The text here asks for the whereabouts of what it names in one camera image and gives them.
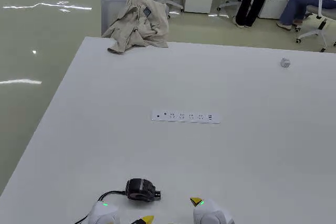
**white desk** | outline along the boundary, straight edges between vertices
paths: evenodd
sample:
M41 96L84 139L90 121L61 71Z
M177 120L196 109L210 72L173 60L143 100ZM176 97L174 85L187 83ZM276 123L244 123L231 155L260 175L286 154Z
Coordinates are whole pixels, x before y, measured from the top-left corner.
M108 197L122 224L192 224L190 196L213 198L237 224L334 223L334 54L172 42L117 56L110 45L79 48L0 198L1 223L73 223L132 177L162 200ZM163 108L223 121L152 122Z

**table surface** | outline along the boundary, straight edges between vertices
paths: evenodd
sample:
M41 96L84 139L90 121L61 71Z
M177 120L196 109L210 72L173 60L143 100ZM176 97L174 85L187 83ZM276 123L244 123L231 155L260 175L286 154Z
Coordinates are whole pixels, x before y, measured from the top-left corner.
M334 222L334 54L171 42L113 55L111 43L85 38L0 198L1 223L74 223L132 177L162 200L107 197L122 224L192 224L190 196L237 224ZM152 122L153 109L223 119Z

